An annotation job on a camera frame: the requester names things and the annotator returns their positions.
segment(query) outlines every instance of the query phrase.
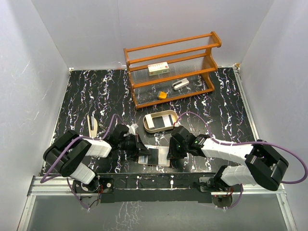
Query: metal frame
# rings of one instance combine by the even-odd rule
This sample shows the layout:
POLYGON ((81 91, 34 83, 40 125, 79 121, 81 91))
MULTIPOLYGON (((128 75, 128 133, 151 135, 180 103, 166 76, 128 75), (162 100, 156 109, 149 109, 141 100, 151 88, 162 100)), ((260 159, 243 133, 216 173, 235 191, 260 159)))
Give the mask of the metal frame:
MULTIPOLYGON (((248 120, 254 135, 255 139, 258 139, 258 133, 257 133, 257 129, 244 93, 244 89, 242 86, 242 80, 241 77, 239 75, 238 69, 235 66, 228 66, 228 67, 232 67, 234 70, 234 74, 236 77, 236 81, 237 84, 239 86, 239 90, 241 93, 241 97, 244 103, 244 107, 245 110, 247 112, 247 116, 248 116, 248 120)), ((66 178, 62 178, 62 177, 58 177, 56 179, 52 179, 48 182, 46 182, 45 184, 40 184, 40 180, 42 177, 34 177, 28 192, 28 197, 26 200, 26 205, 23 211, 23 214, 21 216, 21 220, 18 226, 18 231, 26 231, 30 218, 31 218, 31 214, 32 214, 32 210, 35 204, 35 199, 36 196, 40 196, 40 195, 50 195, 50 196, 63 196, 63 195, 67 195, 67 196, 73 196, 73 194, 70 192, 70 189, 67 185, 66 182, 66 178)), ((243 194, 276 194, 277 195, 277 199, 278 199, 278 203, 280 205, 280 209, 282 211, 282 215, 286 224, 286 227, 289 231, 296 231, 296 225, 286 198, 286 191, 284 188, 284 185, 281 184, 279 186, 279 189, 275 192, 273 191, 268 191, 264 188, 262 188, 259 185, 244 185, 244 192, 243 194)), ((220 194, 225 194, 224 192, 212 192, 212 195, 220 195, 220 194)), ((87 193, 87 194, 82 194, 84 196, 97 196, 96 193, 87 193)))

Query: wooden shelf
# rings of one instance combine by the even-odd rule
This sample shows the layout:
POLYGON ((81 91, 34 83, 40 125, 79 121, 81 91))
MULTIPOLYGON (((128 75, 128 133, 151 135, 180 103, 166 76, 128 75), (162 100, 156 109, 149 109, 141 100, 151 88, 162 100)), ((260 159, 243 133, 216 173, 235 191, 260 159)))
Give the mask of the wooden shelf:
POLYGON ((218 69, 211 50, 220 46, 219 37, 215 32, 211 32, 206 35, 124 49, 136 108, 213 91, 214 86, 207 73, 218 69), (169 56, 173 56, 173 59, 166 60, 165 58, 169 56), (147 65, 158 62, 167 62, 169 73, 149 76, 147 65), (174 91, 172 83, 181 78, 187 78, 190 84, 174 91), (207 87, 199 86, 197 84, 199 81, 203 81, 207 87), (167 99, 158 100, 154 89, 159 89, 157 94, 160 90, 168 92, 167 99))

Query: gray wall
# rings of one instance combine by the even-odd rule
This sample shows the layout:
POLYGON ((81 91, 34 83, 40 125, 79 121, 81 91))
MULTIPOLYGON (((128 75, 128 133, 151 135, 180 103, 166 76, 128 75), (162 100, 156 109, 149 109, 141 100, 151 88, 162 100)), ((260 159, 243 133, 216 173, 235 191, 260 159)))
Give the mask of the gray wall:
POLYGON ((0 226, 16 230, 52 130, 68 68, 31 0, 0 0, 0 226))
MULTIPOLYGON (((241 64, 244 90, 260 137, 298 153, 308 163, 308 2, 275 0, 241 64)), ((284 180, 304 174, 290 163, 284 180)), ((285 185, 300 231, 307 230, 308 181, 285 185)))
POLYGON ((122 68, 123 48, 206 34, 218 65, 241 62, 273 0, 32 0, 68 67, 122 68))

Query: black marble surface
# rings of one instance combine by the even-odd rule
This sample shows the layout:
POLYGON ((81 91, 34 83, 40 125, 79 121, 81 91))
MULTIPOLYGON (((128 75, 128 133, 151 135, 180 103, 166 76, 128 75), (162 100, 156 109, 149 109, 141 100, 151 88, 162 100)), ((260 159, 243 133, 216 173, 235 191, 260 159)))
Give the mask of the black marble surface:
MULTIPOLYGON (((219 68, 217 72, 210 73, 210 77, 215 86, 215 91, 212 93, 136 110, 126 71, 73 71, 53 140, 64 134, 67 129, 88 136, 88 114, 94 115, 98 120, 98 136, 101 137, 109 126, 111 116, 117 113, 126 123, 139 125, 138 132, 144 144, 168 146, 171 131, 147 133, 142 120, 146 114, 171 109, 178 115, 185 111, 201 115, 218 139, 236 142, 253 141, 253 133, 233 69, 219 68)), ((185 115, 181 124, 195 135, 207 133, 202 121, 193 115, 185 115)), ((221 165, 234 165, 218 158, 202 158, 189 154, 185 159, 173 161, 170 167, 147 166, 134 162, 125 152, 112 153, 108 158, 86 156, 83 163, 97 173, 216 172, 221 165)), ((49 165, 43 167, 41 174, 48 168, 49 165)))

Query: beige tray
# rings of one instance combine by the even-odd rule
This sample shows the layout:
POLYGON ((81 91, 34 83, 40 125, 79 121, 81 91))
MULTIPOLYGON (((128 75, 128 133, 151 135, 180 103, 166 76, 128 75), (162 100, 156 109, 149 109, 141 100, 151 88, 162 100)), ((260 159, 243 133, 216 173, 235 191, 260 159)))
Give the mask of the beige tray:
MULTIPOLYGON (((159 116, 171 115, 173 122, 175 122, 178 119, 177 113, 175 111, 172 111, 172 110, 166 110, 166 111, 163 111, 163 112, 156 112, 156 113, 152 113, 150 115, 151 115, 152 118, 159 117, 159 116)), ((160 131, 166 131, 166 130, 173 129, 173 125, 170 126, 170 127, 149 129, 148 123, 146 122, 145 117, 143 118, 143 125, 144 125, 144 129, 149 133, 156 133, 156 132, 160 132, 160 131)))

